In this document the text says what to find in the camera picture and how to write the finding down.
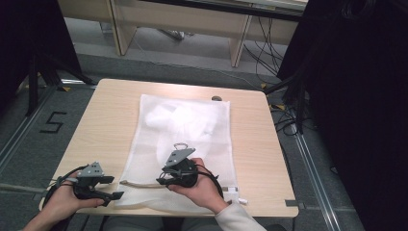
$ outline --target finger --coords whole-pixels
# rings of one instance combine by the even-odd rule
[[[191,161],[193,161],[196,165],[204,166],[203,159],[201,158],[191,158]]]
[[[169,185],[167,187],[170,191],[173,191],[175,193],[179,193],[181,195],[186,195],[187,192],[189,191],[188,188],[184,188],[182,186],[178,186],[178,185]]]
[[[79,207],[80,207],[80,209],[94,208],[94,207],[98,207],[99,205],[102,205],[103,203],[105,203],[105,201],[103,199],[97,199],[97,198],[79,200]]]
[[[79,170],[75,171],[74,173],[70,174],[69,177],[76,178],[78,175]]]

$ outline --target white fabric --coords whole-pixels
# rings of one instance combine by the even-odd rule
[[[246,210],[237,203],[232,203],[219,214],[216,221],[223,231],[266,231]]]
[[[172,99],[154,95],[140,97],[140,116],[126,168],[120,180],[158,184],[156,178],[175,149],[183,142],[195,148],[189,158],[199,157],[218,177],[222,187],[237,187],[232,160],[230,103],[211,100]],[[189,199],[168,189],[134,189],[119,185],[125,194],[115,206],[146,206],[169,212],[210,214]],[[224,192],[225,200],[237,200],[237,192]]]

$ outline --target black curtain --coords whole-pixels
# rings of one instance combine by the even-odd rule
[[[0,30],[0,114],[29,73],[35,54],[46,54],[81,73],[57,0],[2,1]],[[58,67],[38,60],[38,71],[50,81],[50,71]]]
[[[361,7],[367,1],[354,2]],[[302,83],[324,143],[369,231],[408,230],[408,14],[400,3],[378,0],[370,16],[342,18]],[[319,0],[309,4],[317,12],[327,6]],[[282,78],[299,67],[322,30],[299,24]]]

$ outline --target wooden table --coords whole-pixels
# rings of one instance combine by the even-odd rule
[[[231,139],[240,197],[253,217],[293,218],[297,207],[293,189],[264,94],[253,90],[230,90],[187,85],[171,85],[103,79],[65,151],[54,178],[76,167],[98,161],[112,184],[99,191],[112,193],[124,170],[139,119],[141,94],[172,98],[207,99],[219,96],[231,102]],[[81,213],[100,215],[174,216],[149,208],[117,210],[108,207],[84,209]]]

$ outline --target white sleeve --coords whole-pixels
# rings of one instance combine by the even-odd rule
[[[266,230],[238,203],[232,203],[219,212],[216,221],[223,231]]]

